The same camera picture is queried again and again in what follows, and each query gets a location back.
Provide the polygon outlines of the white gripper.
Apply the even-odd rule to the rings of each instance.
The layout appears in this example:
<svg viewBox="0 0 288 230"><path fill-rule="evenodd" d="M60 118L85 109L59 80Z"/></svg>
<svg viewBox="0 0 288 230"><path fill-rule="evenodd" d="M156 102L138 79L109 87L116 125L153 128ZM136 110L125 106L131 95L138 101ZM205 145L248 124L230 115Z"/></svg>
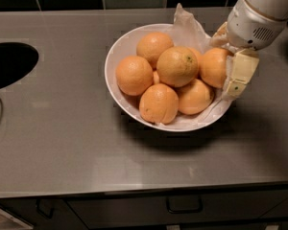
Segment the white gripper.
<svg viewBox="0 0 288 230"><path fill-rule="evenodd" d="M222 98L235 100L241 96L259 64L258 53L268 47L283 31L286 22L274 20L260 14L252 8L247 0L238 0L217 32L210 38L212 47L227 47L230 44L243 49L227 57L226 80L223 85Z"/></svg>

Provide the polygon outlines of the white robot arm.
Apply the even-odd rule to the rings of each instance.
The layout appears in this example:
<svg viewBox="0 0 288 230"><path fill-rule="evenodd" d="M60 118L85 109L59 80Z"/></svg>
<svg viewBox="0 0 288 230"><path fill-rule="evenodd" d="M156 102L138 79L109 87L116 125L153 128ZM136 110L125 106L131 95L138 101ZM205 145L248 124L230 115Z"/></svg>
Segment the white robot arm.
<svg viewBox="0 0 288 230"><path fill-rule="evenodd" d="M222 98L237 99L259 64L257 51L271 45L288 21L288 0L238 0L227 21L210 40L213 47L230 50Z"/></svg>

